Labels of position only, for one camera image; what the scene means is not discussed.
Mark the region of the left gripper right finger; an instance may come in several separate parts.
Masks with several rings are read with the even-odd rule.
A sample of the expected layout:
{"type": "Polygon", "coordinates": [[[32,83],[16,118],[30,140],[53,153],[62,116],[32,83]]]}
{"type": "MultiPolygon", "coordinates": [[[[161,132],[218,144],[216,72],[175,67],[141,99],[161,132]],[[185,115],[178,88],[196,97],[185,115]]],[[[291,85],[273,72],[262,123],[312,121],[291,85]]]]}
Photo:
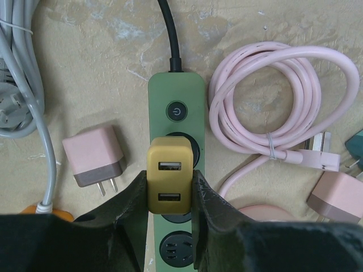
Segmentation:
{"type": "Polygon", "coordinates": [[[192,180],[193,266],[198,271],[361,271],[362,228],[348,223],[257,222],[192,180]]]}

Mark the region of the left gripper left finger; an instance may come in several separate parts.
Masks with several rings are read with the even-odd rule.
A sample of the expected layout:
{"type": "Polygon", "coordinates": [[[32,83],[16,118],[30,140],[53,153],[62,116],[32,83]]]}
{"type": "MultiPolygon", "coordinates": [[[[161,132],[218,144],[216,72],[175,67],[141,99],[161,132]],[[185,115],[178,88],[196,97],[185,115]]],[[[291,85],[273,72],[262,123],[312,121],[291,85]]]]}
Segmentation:
{"type": "Polygon", "coordinates": [[[145,171],[73,222],[2,215],[1,271],[143,271],[147,222],[145,171]]]}

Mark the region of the yellow usb charger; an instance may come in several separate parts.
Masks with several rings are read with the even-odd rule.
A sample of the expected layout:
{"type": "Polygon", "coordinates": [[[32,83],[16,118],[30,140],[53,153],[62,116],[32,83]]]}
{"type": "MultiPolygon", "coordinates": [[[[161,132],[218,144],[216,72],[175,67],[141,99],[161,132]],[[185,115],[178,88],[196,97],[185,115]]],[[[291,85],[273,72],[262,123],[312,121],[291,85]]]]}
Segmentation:
{"type": "Polygon", "coordinates": [[[185,137],[158,137],[147,152],[147,201],[153,214],[191,210],[193,152],[185,137]]]}

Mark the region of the teal usb charger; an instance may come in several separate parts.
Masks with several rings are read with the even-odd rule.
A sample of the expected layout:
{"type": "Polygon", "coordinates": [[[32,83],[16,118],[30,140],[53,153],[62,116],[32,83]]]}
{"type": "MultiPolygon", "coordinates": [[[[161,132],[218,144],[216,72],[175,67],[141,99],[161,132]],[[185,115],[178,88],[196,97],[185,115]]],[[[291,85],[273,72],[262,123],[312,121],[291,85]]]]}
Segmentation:
{"type": "Polygon", "coordinates": [[[356,176],[356,178],[362,181],[362,130],[346,141],[345,148],[354,160],[351,165],[347,166],[347,168],[351,172],[357,172],[357,169],[359,169],[360,173],[356,176]]]}

